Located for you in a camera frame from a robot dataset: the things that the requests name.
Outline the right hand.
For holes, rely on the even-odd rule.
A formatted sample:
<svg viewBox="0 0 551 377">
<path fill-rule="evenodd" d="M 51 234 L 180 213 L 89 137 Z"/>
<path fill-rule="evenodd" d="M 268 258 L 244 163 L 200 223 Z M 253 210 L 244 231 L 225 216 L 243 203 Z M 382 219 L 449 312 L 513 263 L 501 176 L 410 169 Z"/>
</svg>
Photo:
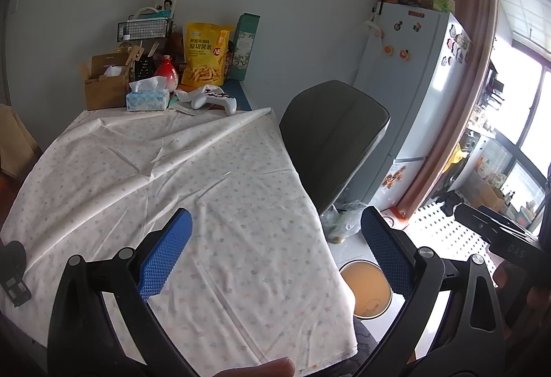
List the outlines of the right hand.
<svg viewBox="0 0 551 377">
<path fill-rule="evenodd" d="M 495 270 L 493 280 L 497 285 L 496 293 L 503 316 L 515 311 L 517 303 L 519 311 L 525 307 L 534 309 L 537 313 L 547 311 L 550 305 L 550 290 L 541 286 L 530 286 L 530 276 L 517 265 L 504 260 Z"/>
</svg>

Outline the left hand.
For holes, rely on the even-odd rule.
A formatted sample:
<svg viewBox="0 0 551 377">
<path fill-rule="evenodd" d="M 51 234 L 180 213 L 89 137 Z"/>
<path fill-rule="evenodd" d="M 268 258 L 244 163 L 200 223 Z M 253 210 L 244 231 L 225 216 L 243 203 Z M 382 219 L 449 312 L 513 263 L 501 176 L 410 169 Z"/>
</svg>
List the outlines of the left hand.
<svg viewBox="0 0 551 377">
<path fill-rule="evenodd" d="M 226 369 L 214 377 L 293 377 L 295 366 L 288 357 L 281 357 L 261 365 Z"/>
</svg>

